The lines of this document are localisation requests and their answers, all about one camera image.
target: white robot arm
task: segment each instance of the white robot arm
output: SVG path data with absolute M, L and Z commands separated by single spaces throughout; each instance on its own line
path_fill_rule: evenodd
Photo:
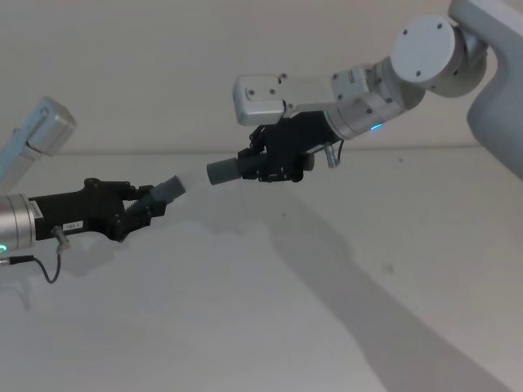
M 468 122 L 478 141 L 523 180 L 523 15 L 502 0 L 453 0 L 449 15 L 457 25 L 440 16 L 414 20 L 398 34 L 392 55 L 375 65 L 357 65 L 325 78 L 238 78 L 233 92 L 238 121 L 260 126 L 251 135 L 251 152 L 245 150 L 239 158 L 266 156 L 239 174 L 267 182 L 301 179 L 296 166 L 281 159 L 283 147 L 275 151 L 278 141 L 270 134 L 276 132 L 294 158 L 325 148 L 329 166 L 337 166 L 333 142 L 352 139 L 415 108 L 426 91 L 445 97 L 472 91 L 485 76 L 486 50 L 492 47 L 498 72 L 476 99 Z M 304 150 L 284 136 L 296 135 L 299 125 L 299 137 L 309 137 L 306 133 L 319 132 L 320 124 L 328 130 L 302 145 Z M 310 160 L 302 161 L 310 166 Z

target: white wall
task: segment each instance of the white wall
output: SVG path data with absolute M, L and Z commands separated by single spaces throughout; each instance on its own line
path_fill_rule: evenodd
M 331 74 L 391 54 L 449 0 L 2 0 L 0 144 L 41 96 L 78 120 L 67 153 L 238 151 L 240 74 Z M 493 56 L 491 69 L 495 66 Z M 474 94 L 428 96 L 352 148 L 474 143 Z
M 20 189 L 218 158 L 63 157 Z M 299 185 L 195 189 L 123 245 L 76 236 L 53 287 L 2 269 L 2 389 L 523 390 L 521 182 L 481 149 L 318 166 Z M 34 250 L 50 268 L 54 246 Z

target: cable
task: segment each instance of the cable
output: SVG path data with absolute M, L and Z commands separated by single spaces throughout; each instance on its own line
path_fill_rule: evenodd
M 341 163 L 342 161 L 342 150 L 343 150 L 343 145 L 345 144 L 345 140 L 342 140 L 341 143 L 340 143 L 340 147 L 337 151 L 337 161 L 338 163 Z
M 59 254 L 59 253 L 56 254 L 56 272 L 55 272 L 55 276 L 53 277 L 53 279 L 49 278 L 49 274 L 47 273 L 45 265 L 35 256 L 31 255 L 31 256 L 9 257 L 9 265 L 29 263 L 31 261 L 34 261 L 35 263 L 37 263 L 40 266 L 40 268 L 42 269 L 42 272 L 43 272 L 43 276 L 49 284 L 53 284 L 58 280 L 58 277 L 60 276 L 61 266 L 62 266 L 62 255 L 61 254 Z

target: white label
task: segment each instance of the white label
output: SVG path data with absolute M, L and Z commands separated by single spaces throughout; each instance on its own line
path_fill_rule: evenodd
M 34 200 L 31 200 L 29 202 L 29 208 L 31 208 L 31 211 L 33 212 L 34 219 L 42 219 L 43 218 L 42 210 L 40 210 L 40 207 L 38 206 L 38 203 L 36 203 Z
M 64 231 L 71 231 L 71 230 L 78 230 L 83 228 L 83 222 L 72 222 L 72 223 L 66 223 L 64 225 Z

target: gray rubber fingertip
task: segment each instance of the gray rubber fingertip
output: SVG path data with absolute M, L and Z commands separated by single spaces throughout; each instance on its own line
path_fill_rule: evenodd
M 209 163 L 207 174 L 212 185 L 238 180 L 241 175 L 238 171 L 238 159 L 231 158 L 225 161 Z

